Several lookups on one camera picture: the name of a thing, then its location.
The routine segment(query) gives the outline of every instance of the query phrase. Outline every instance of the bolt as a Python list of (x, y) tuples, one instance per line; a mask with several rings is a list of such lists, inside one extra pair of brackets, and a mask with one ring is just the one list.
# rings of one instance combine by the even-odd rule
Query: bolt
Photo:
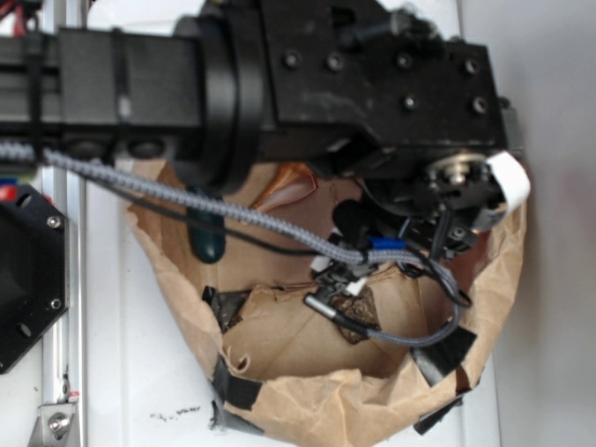
[(342, 70), (344, 70), (344, 66), (344, 58), (341, 54), (333, 52), (327, 57), (327, 67), (332, 72), (341, 72)]
[(477, 75), (478, 72), (481, 70), (480, 66), (474, 59), (466, 60), (464, 67), (466, 68), (466, 73), (468, 73), (469, 75)]
[(462, 228), (461, 226), (457, 226), (452, 233), (452, 236), (454, 237), (454, 239), (457, 239), (457, 240), (463, 239), (465, 235), (466, 235), (466, 230), (464, 228)]
[(449, 183), (453, 186), (461, 186), (466, 182), (466, 176), (462, 172), (457, 172), (449, 178)]
[(47, 427), (49, 431), (54, 434), (65, 433), (68, 430), (68, 426), (71, 424), (70, 419), (66, 414), (56, 413), (47, 421)]
[(439, 176), (437, 175), (437, 172), (435, 170), (430, 170), (429, 172), (427, 172), (427, 178), (429, 182), (436, 182)]
[(57, 230), (62, 227), (62, 219), (57, 216), (48, 217), (46, 223), (52, 230)]
[(474, 101), (472, 102), (472, 109), (478, 115), (486, 114), (486, 112), (488, 111), (488, 105), (486, 104), (486, 100), (480, 96), (474, 98)]
[(410, 56), (408, 53), (400, 53), (396, 58), (396, 63), (399, 68), (403, 70), (408, 70), (412, 68), (413, 59), (412, 56)]
[(295, 49), (289, 49), (283, 55), (283, 63), (286, 67), (295, 70), (302, 64), (302, 55)]
[(418, 100), (414, 95), (408, 95), (403, 99), (403, 106), (409, 111), (416, 110), (418, 107)]

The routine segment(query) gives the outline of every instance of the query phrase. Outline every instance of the blue connector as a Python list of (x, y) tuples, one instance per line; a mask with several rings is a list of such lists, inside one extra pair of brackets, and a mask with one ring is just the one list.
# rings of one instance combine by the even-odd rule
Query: blue connector
[(406, 243), (403, 239), (392, 239), (390, 237), (369, 237), (372, 247), (375, 250), (405, 250)]
[(0, 186), (16, 186), (19, 182), (17, 179), (10, 177), (0, 177)]

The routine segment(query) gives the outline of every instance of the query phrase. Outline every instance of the brown paper bag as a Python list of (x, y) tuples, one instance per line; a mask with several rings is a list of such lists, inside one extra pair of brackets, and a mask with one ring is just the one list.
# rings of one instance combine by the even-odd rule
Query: brown paper bag
[[(163, 164), (143, 163), (137, 171), (182, 187)], [(227, 199), (249, 205), (275, 172), (273, 165), (255, 168), (242, 191)], [(333, 207), (359, 195), (351, 181), (321, 181), (312, 196), (271, 213), (327, 237)], [(430, 386), (409, 349), (376, 340), (351, 345), (332, 323), (303, 304), (312, 290), (310, 259), (272, 254), (228, 238), (224, 258), (204, 265), (191, 252), (183, 224), (136, 206), (129, 208), (127, 218), (209, 379), (223, 359), (219, 364), (231, 377), (262, 383), (250, 405), (233, 405), (230, 399), (224, 408), (266, 436), (308, 447), (374, 445), (473, 388), (513, 306), (522, 270), (525, 210), (450, 265), (474, 302), (462, 326), (478, 338), (461, 367)], [(226, 225), (273, 244), (302, 248), (243, 223)], [(206, 286), (252, 291), (240, 311), (241, 321), (224, 335), (201, 300)], [(423, 336), (449, 317), (450, 303), (438, 286), (407, 278), (395, 266), (384, 266), (368, 286), (386, 332)]]

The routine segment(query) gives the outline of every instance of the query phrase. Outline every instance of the black hexagonal plate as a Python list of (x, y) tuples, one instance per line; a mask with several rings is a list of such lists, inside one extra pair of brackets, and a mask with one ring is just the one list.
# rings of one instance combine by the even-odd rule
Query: black hexagonal plate
[(0, 374), (66, 311), (65, 227), (31, 186), (19, 187), (18, 200), (0, 202)]

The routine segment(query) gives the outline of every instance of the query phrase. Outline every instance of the white wall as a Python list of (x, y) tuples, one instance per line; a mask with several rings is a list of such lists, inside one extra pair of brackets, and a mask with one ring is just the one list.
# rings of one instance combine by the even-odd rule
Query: white wall
[(495, 352), (504, 447), (596, 444), (596, 1), (462, 0), (534, 177), (519, 301)]

